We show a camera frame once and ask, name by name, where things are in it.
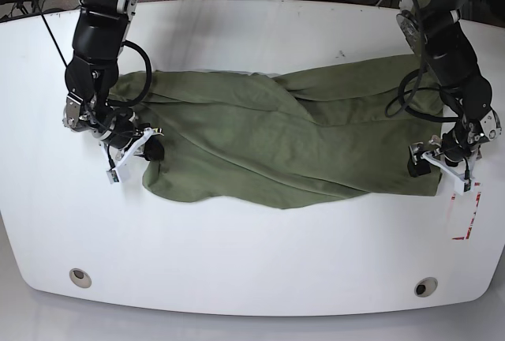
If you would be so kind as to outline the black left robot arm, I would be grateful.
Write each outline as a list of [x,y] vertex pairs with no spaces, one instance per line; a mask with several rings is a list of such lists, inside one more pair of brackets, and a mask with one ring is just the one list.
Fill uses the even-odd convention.
[[[460,25],[461,8],[467,0],[400,0],[397,22],[410,48],[420,59],[418,69],[408,73],[398,86],[396,103],[415,118],[434,123],[451,123],[452,129],[423,143],[410,146],[408,168],[414,177],[428,174],[433,166],[454,173],[465,164],[463,181],[470,180],[481,145],[501,133],[498,114],[492,109],[492,86],[483,77],[477,55]],[[452,117],[422,113],[413,108],[421,80],[430,73],[435,91],[453,112]]]

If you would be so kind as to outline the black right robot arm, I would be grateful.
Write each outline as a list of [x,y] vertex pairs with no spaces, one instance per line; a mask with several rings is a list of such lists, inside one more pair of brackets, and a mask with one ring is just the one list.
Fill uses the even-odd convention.
[[[73,56],[65,68],[68,89],[63,124],[73,132],[91,132],[105,148],[132,151],[146,148],[147,159],[162,156],[160,144],[141,138],[148,125],[139,124],[133,108],[148,94],[152,65],[147,53],[126,39],[138,0],[79,0],[80,13],[73,35]],[[144,60],[144,86],[137,97],[109,97],[119,78],[118,57],[123,48]]]

